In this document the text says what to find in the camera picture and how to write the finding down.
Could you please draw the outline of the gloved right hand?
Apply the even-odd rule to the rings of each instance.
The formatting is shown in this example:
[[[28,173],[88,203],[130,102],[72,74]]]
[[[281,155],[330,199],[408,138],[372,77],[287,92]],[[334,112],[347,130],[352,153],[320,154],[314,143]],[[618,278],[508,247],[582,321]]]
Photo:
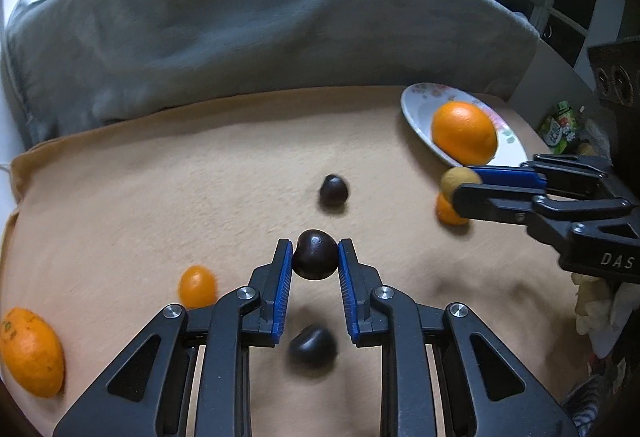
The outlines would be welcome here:
[[[616,291],[604,279],[573,273],[578,287],[576,331],[587,335],[593,353],[605,358],[617,343],[631,314],[639,308],[639,286],[623,282]]]

